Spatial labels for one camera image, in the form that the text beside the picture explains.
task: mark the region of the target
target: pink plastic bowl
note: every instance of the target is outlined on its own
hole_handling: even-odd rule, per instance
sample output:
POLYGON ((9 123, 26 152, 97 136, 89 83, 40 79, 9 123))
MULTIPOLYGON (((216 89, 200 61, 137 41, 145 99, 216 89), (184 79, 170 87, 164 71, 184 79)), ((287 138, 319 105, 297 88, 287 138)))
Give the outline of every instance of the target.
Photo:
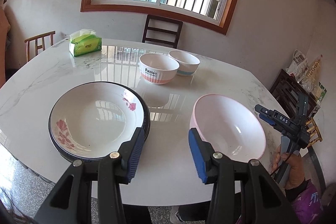
POLYGON ((258 119, 241 103, 220 94, 200 97, 190 120, 200 137, 232 160, 260 159, 266 138, 258 119))

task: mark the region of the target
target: green tissue package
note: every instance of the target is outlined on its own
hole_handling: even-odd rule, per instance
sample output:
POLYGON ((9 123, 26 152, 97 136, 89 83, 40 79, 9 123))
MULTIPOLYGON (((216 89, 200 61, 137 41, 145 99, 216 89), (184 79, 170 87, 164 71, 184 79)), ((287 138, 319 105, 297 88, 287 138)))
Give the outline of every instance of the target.
POLYGON ((76 57, 89 52, 101 51, 101 37, 93 30, 82 29, 70 34, 69 50, 76 57))

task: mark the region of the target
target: hand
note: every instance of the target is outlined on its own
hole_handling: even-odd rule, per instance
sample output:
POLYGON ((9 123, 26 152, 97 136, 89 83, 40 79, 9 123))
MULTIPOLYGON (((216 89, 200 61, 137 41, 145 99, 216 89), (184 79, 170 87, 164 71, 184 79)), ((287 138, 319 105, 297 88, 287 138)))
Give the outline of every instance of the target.
MULTIPOLYGON (((272 163, 272 172, 278 168, 278 163, 280 159, 283 161, 289 156, 289 153, 283 153, 280 157, 281 146, 277 148, 277 152, 275 154, 273 163, 272 163)), ((291 166, 291 170, 289 172, 289 178, 286 182, 285 189, 293 189, 298 187, 305 180, 305 172, 303 170, 303 163, 301 155, 292 154, 290 158, 286 161, 291 166)))

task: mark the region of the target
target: speckled floor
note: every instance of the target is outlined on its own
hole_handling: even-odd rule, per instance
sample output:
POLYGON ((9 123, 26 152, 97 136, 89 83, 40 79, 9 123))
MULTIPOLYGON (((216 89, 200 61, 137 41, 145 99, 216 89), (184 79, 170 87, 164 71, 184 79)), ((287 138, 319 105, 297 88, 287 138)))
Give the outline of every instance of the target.
MULTIPOLYGON (((319 193, 320 187, 309 155, 303 157, 306 179, 312 179, 319 193)), ((2 145, 0 145, 0 187, 5 190, 15 205, 26 215, 33 217, 53 185, 45 182, 26 169, 2 145)), ((92 199, 92 224, 98 224, 97 200, 92 199)), ((153 224, 169 224, 170 207, 149 207, 153 224)), ((186 222, 201 224, 204 222, 186 222)))

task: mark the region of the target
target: white marble table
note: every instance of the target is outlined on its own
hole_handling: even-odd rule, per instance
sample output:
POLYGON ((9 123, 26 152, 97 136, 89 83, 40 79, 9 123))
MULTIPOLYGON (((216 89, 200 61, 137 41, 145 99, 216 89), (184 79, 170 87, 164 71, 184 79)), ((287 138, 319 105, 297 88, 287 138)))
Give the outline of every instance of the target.
MULTIPOLYGON (((86 82, 127 85, 149 106, 151 130, 136 176, 129 185, 121 186, 122 200, 127 204, 170 206, 210 200, 212 185, 203 185, 198 178, 188 145, 192 108, 200 96, 229 96, 256 116, 256 104, 283 112, 258 79, 241 68, 197 55, 201 64, 193 76, 176 76, 168 84, 155 86, 141 78, 139 57, 145 52, 168 53, 170 48, 113 39, 102 42, 107 45, 102 52, 73 58, 68 41, 61 41, 29 61, 0 89, 0 142, 17 159, 53 182, 70 163, 49 138, 49 114, 65 92, 86 82)), ((260 123, 266 135, 266 150, 260 161, 269 169, 280 133, 264 121, 260 123)))

